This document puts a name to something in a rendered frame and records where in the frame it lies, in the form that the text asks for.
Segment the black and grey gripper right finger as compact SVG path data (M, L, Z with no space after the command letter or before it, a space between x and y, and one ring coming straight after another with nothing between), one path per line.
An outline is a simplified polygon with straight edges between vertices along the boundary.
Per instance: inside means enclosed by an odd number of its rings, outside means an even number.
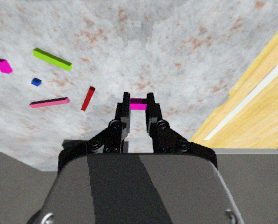
M208 147L186 138L170 128L169 123L162 118L159 103L155 103L154 94L149 92L146 97L145 110L147 133L152 138L153 153L189 153L209 160L218 170L216 153Z

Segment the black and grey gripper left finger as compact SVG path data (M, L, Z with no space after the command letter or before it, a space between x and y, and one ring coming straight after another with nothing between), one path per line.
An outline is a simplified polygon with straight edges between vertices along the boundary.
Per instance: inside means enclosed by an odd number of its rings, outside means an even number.
M115 119L108 127L91 138L63 149L58 156L58 174L71 159L92 153L124 153L124 139L130 133L130 93L124 92L123 102L117 103Z

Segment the magenta rod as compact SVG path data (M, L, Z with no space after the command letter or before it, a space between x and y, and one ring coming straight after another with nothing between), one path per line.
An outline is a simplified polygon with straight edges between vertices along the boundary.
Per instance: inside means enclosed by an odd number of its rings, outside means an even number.
M146 110L146 98L130 98L130 110Z
M9 63L7 62L7 60L4 60L4 59L0 59L0 71L2 73L11 73L13 70L12 68L10 67Z

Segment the lime green rod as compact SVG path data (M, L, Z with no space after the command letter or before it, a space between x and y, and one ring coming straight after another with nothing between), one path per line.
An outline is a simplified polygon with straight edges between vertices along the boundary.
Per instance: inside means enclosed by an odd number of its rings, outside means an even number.
M70 71L72 69L72 63L67 62L59 57L56 57L48 52L45 52L39 48L33 49L33 55L39 59L42 59L46 62L54 64L58 67L61 67L65 70Z

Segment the pink rod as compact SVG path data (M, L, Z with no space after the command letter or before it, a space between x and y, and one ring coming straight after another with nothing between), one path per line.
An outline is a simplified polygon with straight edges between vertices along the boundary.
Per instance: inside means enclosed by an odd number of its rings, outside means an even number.
M70 99L68 97L64 97L64 98L31 102L29 106L31 106L32 108L38 108L38 107L45 107L45 106L52 106L52 105L67 104L69 102Z

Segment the small blue cube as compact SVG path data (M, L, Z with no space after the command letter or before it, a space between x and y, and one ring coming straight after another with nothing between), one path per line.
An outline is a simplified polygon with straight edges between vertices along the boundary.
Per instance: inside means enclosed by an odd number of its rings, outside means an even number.
M41 81L42 81L42 80L40 80L40 79L38 79L38 78L35 77L35 78L32 80L31 84L33 84L33 85L35 85L35 86L39 86L39 85L41 84Z

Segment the dark red rod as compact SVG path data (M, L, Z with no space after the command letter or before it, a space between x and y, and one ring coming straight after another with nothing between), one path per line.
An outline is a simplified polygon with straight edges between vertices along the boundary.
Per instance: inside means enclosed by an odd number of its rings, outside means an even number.
M87 96L86 96L86 98L85 98L85 100L84 100L84 103L83 103L83 105L82 105L81 110L83 110L83 111L86 110L86 108L87 108L87 106L88 106L88 104L89 104L89 102L90 102L90 99L91 99L91 97L92 97L94 91L95 91L95 88L92 87L92 86L90 86L89 91L88 91Z

